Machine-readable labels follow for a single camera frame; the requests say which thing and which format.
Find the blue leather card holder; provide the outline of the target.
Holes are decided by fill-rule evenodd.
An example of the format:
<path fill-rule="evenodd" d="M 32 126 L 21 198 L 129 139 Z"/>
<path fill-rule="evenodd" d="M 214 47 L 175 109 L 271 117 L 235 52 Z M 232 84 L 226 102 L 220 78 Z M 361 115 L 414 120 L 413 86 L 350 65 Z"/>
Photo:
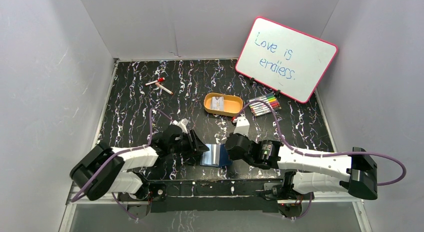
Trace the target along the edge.
<path fill-rule="evenodd" d="M 224 144 L 206 144 L 206 146 L 208 151 L 201 157 L 201 166 L 223 168 L 232 165 L 233 161 L 229 158 Z"/>

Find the orange oval tray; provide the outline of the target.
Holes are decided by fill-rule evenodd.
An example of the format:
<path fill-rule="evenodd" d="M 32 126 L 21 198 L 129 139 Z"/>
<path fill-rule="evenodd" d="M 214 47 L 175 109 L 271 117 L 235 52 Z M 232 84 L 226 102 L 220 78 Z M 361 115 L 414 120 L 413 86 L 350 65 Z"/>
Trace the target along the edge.
<path fill-rule="evenodd" d="M 238 96 L 209 93 L 204 98 L 203 106 L 208 113 L 234 117 L 241 111 L 244 102 Z"/>

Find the silver credit card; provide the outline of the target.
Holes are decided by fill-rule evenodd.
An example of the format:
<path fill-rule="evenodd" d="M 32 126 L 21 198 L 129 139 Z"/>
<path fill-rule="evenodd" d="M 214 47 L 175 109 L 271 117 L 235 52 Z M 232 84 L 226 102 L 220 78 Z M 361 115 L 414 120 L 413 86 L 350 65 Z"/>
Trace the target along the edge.
<path fill-rule="evenodd" d="M 211 98 L 210 108 L 216 111 L 224 111 L 224 98 L 221 96 L 214 96 Z"/>

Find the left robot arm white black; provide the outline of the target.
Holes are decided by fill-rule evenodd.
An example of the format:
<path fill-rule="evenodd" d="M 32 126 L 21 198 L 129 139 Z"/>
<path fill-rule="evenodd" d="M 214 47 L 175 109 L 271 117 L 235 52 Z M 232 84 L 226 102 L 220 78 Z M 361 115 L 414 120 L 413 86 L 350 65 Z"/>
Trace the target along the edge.
<path fill-rule="evenodd" d="M 149 186 L 132 169 L 152 167 L 158 159 L 171 154 L 192 158 L 207 151 L 209 147 L 195 131 L 182 124 L 169 125 L 152 135 L 143 146 L 118 148 L 99 142 L 69 173 L 79 187 L 72 202 L 83 197 L 95 201 L 107 193 L 128 193 L 137 200 L 144 200 L 149 195 Z"/>

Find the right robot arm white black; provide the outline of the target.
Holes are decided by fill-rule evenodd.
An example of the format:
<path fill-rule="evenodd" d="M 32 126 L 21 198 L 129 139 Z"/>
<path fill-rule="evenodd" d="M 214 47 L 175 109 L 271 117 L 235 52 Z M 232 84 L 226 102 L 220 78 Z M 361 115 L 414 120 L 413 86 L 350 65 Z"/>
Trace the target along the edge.
<path fill-rule="evenodd" d="M 282 194 L 295 199 L 313 192 L 347 192 L 363 200 L 378 198 L 377 164 L 368 154 L 349 155 L 289 147 L 282 142 L 254 142 L 236 133 L 224 144 L 231 160 L 263 170 L 285 170 Z"/>

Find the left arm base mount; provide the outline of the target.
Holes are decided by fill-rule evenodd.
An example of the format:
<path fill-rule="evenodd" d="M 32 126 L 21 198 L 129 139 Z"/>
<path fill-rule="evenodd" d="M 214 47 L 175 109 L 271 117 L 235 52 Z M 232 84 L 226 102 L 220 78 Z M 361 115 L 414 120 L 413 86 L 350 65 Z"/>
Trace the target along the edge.
<path fill-rule="evenodd" d="M 166 199 L 167 187 L 165 184 L 146 183 L 143 184 L 140 189 L 132 194 L 132 198 L 136 201 L 147 202 L 147 213 L 151 211 L 153 202 L 163 202 Z M 133 214 L 129 211 L 129 205 L 124 206 L 115 193 L 112 193 L 113 200 L 125 211 L 130 220 L 139 220 L 138 214 Z"/>

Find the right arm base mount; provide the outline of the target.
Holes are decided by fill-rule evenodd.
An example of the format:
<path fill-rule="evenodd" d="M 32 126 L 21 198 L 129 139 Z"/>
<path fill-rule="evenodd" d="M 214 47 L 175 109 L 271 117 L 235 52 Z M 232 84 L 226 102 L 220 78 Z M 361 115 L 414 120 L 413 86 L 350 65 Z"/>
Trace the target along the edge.
<path fill-rule="evenodd" d="M 313 192 L 300 194 L 292 186 L 285 183 L 264 183 L 263 190 L 258 196 L 267 201 L 284 202 L 278 204 L 279 213 L 292 221 L 300 219 L 306 215 L 315 198 Z"/>

